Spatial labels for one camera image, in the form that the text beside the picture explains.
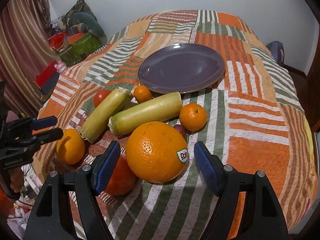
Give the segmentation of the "medium orange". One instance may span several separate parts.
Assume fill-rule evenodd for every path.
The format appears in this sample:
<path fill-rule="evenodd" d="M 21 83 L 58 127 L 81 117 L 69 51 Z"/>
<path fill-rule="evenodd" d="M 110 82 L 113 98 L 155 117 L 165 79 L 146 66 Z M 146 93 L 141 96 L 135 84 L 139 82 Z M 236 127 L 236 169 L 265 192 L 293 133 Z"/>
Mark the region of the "medium orange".
<path fill-rule="evenodd" d="M 57 158 L 64 164 L 74 165 L 85 155 L 86 145 L 76 129 L 66 129 L 56 143 Z"/>

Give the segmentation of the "small red tomato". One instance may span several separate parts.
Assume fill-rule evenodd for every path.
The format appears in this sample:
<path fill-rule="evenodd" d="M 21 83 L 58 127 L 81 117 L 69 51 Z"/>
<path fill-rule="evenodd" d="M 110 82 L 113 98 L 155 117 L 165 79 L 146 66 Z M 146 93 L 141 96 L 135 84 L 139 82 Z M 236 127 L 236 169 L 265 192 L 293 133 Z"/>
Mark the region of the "small red tomato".
<path fill-rule="evenodd" d="M 99 104 L 111 93 L 108 89 L 101 89 L 99 90 L 93 99 L 93 104 L 95 107 L 98 107 Z"/>

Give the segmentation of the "yellow sugarcane piece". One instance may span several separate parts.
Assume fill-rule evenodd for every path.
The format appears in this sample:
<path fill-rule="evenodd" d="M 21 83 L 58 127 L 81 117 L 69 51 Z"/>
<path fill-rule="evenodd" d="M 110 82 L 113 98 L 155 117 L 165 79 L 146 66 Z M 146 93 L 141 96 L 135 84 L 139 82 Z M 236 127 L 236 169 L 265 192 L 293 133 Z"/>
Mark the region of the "yellow sugarcane piece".
<path fill-rule="evenodd" d="M 164 122 L 173 119 L 179 115 L 181 109 L 181 95 L 179 92 L 173 92 L 137 104 L 111 116 L 108 127 L 115 136 L 122 137 L 147 122 Z"/>
<path fill-rule="evenodd" d="M 132 98 L 131 90 L 115 88 L 81 126 L 79 133 L 82 139 L 93 144 L 107 129 L 110 117 L 121 111 Z"/>

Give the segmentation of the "large red tomato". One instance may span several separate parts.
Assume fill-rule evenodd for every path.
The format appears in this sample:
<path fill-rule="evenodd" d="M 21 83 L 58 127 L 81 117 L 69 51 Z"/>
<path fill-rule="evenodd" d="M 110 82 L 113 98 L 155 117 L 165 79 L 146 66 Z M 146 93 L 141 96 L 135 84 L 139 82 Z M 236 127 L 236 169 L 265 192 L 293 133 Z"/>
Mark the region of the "large red tomato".
<path fill-rule="evenodd" d="M 127 164 L 126 158 L 120 156 L 105 193 L 111 196 L 121 196 L 131 191 L 135 185 L 136 176 Z"/>

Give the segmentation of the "small mandarin orange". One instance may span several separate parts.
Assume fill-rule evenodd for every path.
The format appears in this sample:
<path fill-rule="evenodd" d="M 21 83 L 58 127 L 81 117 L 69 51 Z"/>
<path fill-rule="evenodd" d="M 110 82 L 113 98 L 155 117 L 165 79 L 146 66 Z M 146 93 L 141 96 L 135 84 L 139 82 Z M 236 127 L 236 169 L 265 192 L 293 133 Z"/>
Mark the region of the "small mandarin orange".
<path fill-rule="evenodd" d="M 137 86 L 133 95 L 138 103 L 144 103 L 152 99 L 152 94 L 145 85 Z"/>
<path fill-rule="evenodd" d="M 207 113 L 202 106 L 196 103 L 189 103 L 182 107 L 179 120 L 186 130 L 195 132 L 203 129 L 205 126 Z"/>

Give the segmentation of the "large orange with sticker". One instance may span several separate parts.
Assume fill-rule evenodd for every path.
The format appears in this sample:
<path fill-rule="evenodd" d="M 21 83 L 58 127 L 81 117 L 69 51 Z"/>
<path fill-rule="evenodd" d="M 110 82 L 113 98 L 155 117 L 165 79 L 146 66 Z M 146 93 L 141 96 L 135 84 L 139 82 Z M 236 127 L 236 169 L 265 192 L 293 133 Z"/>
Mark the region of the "large orange with sticker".
<path fill-rule="evenodd" d="M 150 183 L 166 183 L 185 169 L 189 161 L 187 143 L 174 127 L 159 121 L 137 127 L 125 145 L 131 171 Z"/>

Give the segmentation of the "small dark red grape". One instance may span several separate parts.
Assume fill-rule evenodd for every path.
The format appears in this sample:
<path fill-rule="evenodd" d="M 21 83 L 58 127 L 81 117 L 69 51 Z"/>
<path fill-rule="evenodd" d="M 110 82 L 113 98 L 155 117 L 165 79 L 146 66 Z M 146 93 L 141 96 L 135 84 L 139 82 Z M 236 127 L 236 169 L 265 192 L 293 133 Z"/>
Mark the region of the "small dark red grape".
<path fill-rule="evenodd" d="M 176 124 L 176 125 L 174 125 L 174 129 L 176 129 L 182 135 L 184 140 L 187 139 L 185 128 L 182 125 Z"/>

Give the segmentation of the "purple ceramic plate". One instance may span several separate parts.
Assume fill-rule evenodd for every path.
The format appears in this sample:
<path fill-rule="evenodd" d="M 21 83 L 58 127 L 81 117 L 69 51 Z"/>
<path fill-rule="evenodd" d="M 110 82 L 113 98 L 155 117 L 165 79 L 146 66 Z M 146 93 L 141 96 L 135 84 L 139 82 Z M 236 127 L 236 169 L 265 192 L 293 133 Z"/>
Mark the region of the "purple ceramic plate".
<path fill-rule="evenodd" d="M 138 79 L 159 94 L 187 94 L 216 83 L 225 72 L 222 56 L 200 44 L 176 43 L 148 56 L 140 65 Z"/>

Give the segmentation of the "red blue box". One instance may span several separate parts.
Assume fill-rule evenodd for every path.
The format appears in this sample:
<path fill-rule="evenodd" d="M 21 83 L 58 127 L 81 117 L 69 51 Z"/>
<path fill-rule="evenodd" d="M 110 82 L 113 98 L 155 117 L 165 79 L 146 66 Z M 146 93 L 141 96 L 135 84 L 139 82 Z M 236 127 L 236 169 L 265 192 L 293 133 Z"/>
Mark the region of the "red blue box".
<path fill-rule="evenodd" d="M 57 61 L 54 60 L 35 78 L 35 84 L 43 95 L 48 95 L 55 88 L 59 79 L 59 72 L 56 68 Z"/>

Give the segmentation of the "pink small toy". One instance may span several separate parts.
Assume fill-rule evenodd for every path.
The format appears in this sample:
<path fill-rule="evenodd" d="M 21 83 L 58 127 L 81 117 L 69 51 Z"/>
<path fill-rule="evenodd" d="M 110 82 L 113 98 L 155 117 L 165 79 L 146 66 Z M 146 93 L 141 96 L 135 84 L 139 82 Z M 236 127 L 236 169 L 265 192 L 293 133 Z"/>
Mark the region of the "pink small toy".
<path fill-rule="evenodd" d="M 55 68 L 56 68 L 56 71 L 59 73 L 59 74 L 62 74 L 66 69 L 67 69 L 67 65 L 62 62 L 62 61 L 58 61 L 56 64 L 55 64 Z"/>

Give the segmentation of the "striped red curtain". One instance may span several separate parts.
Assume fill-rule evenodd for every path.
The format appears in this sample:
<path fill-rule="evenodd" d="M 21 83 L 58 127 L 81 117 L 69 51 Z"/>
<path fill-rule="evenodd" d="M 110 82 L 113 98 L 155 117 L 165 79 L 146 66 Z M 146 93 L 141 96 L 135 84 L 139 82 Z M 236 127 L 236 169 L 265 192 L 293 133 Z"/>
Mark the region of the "striped red curtain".
<path fill-rule="evenodd" d="M 43 105 L 34 81 L 59 58 L 48 42 L 50 23 L 48 0 L 9 0 L 1 12 L 1 80 L 18 113 L 36 116 Z"/>

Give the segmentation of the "red plastic bag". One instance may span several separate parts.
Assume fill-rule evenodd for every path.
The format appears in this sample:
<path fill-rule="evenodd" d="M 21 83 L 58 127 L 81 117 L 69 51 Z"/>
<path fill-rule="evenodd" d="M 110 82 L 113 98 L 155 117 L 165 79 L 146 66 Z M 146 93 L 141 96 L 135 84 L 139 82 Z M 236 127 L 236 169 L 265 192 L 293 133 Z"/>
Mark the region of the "red plastic bag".
<path fill-rule="evenodd" d="M 50 43 L 51 47 L 54 48 L 55 50 L 58 50 L 63 46 L 65 37 L 67 37 L 66 33 L 57 33 L 50 37 L 48 39 L 48 42 Z"/>

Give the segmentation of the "green patterned storage box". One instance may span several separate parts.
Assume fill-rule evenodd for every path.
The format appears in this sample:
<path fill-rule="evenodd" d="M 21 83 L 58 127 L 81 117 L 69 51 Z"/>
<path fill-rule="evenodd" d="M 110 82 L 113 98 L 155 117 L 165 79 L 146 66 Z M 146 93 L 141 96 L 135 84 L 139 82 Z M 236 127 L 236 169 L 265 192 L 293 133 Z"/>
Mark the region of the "green patterned storage box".
<path fill-rule="evenodd" d="M 99 38 L 86 33 L 83 37 L 79 38 L 73 44 L 59 53 L 60 59 L 71 67 L 81 61 L 84 61 L 89 55 L 102 47 Z"/>

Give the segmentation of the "patchwork striped bedspread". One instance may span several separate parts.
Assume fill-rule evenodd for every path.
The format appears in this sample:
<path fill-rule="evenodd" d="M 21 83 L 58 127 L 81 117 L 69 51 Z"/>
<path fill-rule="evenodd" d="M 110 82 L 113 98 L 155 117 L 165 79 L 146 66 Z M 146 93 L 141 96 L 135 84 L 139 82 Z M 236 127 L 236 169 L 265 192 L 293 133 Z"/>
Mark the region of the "patchwork striped bedspread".
<path fill-rule="evenodd" d="M 237 16 L 212 10 L 179 10 L 145 16 L 114 35 L 97 55 L 63 72 L 40 110 L 58 126 L 79 129 L 102 89 L 139 84 L 138 68 L 153 52 L 177 43 L 217 51 L 225 62 L 219 85 L 184 95 L 207 112 L 207 124 L 189 135 L 240 172 L 262 170 L 294 228 L 316 199 L 312 135 L 289 72 Z M 217 198 L 206 187 L 194 159 L 168 185 L 139 181 L 125 197 L 103 193 L 98 202 L 115 239 L 199 239 Z"/>

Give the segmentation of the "camouflage patterned cushion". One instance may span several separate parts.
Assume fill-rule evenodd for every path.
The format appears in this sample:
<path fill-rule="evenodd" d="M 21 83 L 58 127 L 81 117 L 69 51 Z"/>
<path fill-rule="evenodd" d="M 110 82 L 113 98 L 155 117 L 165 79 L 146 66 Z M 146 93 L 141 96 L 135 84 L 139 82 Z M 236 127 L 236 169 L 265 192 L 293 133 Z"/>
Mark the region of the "camouflage patterned cushion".
<path fill-rule="evenodd" d="M 86 12 L 90 15 L 92 15 L 95 19 L 96 16 L 93 14 L 92 10 L 90 9 L 90 7 L 87 5 L 87 3 L 85 2 L 85 0 L 77 0 L 77 2 L 75 3 L 75 5 L 73 5 L 71 7 L 71 9 L 69 9 L 61 18 L 61 21 L 63 23 L 67 23 L 67 19 L 70 18 L 75 12 Z"/>

